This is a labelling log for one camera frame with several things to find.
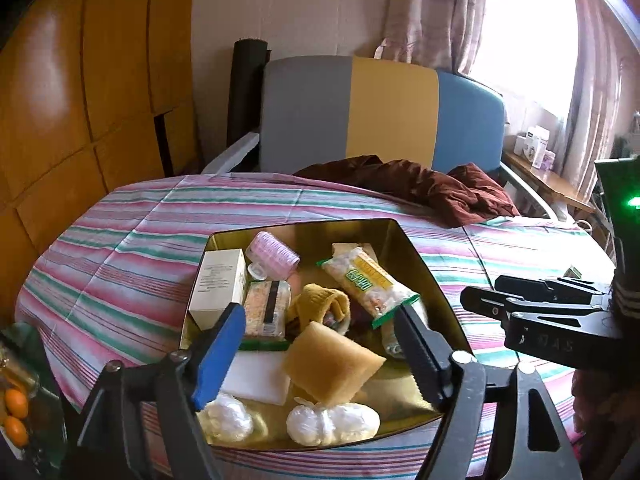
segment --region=white box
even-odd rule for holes
[[[206,251],[188,307],[200,330],[213,327],[229,303],[242,304],[245,286],[242,250]]]

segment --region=striped bedsheet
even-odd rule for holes
[[[500,274],[542,278],[570,265],[609,282],[613,265],[578,228],[497,219],[443,229],[430,211],[374,192],[279,174],[193,175],[119,188],[93,206],[36,261],[18,296],[17,320],[36,324],[62,391],[78,409],[105,362],[157,361],[178,346],[196,268],[210,234],[288,222],[394,218],[431,269],[476,356],[486,364],[536,364],[574,436],[572,370],[506,349],[498,322],[460,307],[467,285]],[[154,463],[168,472],[153,406],[145,406]],[[495,406],[486,405],[470,473],[482,471]],[[437,422],[359,446],[313,452],[216,450],[230,478],[413,478]]]

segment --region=orange fruit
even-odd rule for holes
[[[29,415],[29,401],[20,390],[10,388],[4,393],[6,408],[16,418],[26,418]]]
[[[4,420],[4,430],[6,431],[6,436],[9,437],[15,447],[23,448],[29,443],[27,428],[14,416],[10,415]]]

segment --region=blue headboard panel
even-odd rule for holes
[[[500,166],[504,103],[496,92],[438,71],[438,130],[432,169],[447,173],[474,162],[489,173]]]

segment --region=yellow sponge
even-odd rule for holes
[[[385,358],[312,321],[287,350],[284,371],[317,402],[349,402]]]

